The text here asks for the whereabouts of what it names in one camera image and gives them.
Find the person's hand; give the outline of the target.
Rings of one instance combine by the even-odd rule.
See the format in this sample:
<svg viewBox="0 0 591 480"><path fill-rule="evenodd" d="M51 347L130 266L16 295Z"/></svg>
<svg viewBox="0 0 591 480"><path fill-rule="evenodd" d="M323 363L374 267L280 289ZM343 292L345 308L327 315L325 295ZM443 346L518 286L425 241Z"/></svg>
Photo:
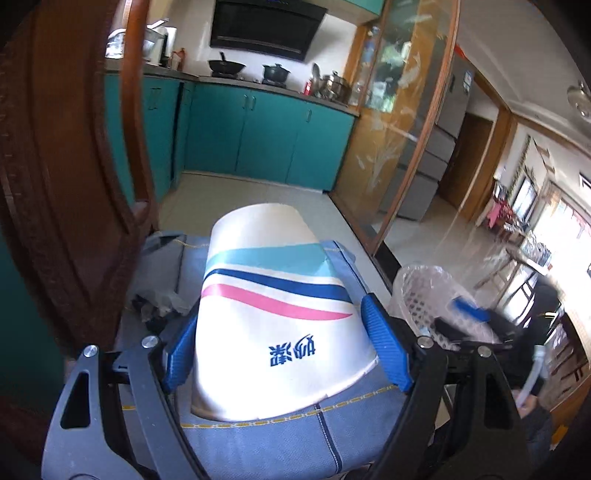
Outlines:
<svg viewBox="0 0 591 480"><path fill-rule="evenodd" d="M532 394L525 396L519 389L513 389L511 393L521 418L525 418L538 407L539 401L537 396Z"/></svg>

